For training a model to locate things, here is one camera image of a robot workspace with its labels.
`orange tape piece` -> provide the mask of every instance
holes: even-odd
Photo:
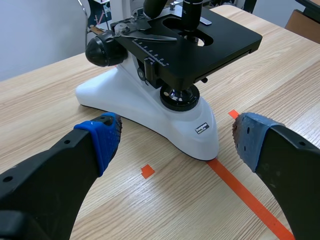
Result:
[[[239,113],[236,110],[232,110],[228,113],[233,119],[236,119],[239,116]]]
[[[218,159],[206,163],[280,240],[295,240],[293,234]]]
[[[155,173],[155,170],[153,170],[153,168],[150,167],[149,164],[147,164],[147,165],[145,165],[144,167],[142,167],[142,168],[141,168],[141,171],[142,171],[142,172],[141,172],[141,175],[142,175],[145,179],[149,178],[152,174]]]

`white wall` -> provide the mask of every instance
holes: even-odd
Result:
[[[253,14],[284,28],[295,9],[305,7],[295,0],[257,0]]]
[[[0,81],[85,51],[77,0],[0,0],[0,25]]]

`fine focus knob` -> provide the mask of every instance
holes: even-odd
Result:
[[[127,50],[113,38],[110,30],[90,40],[85,49],[88,61],[100,67],[121,64],[127,57]]]

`wooden table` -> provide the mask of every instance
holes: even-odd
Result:
[[[232,6],[214,11],[263,35],[258,51],[197,84],[217,120],[218,158],[289,227],[267,187],[239,159],[228,112],[268,116],[320,147],[320,45]],[[0,171],[50,148],[75,124],[99,116],[101,111],[78,104],[75,88],[106,70],[81,54],[1,82]],[[155,170],[148,179],[141,175],[146,164]],[[207,164],[124,119],[118,153],[89,191],[71,239],[276,237]]]

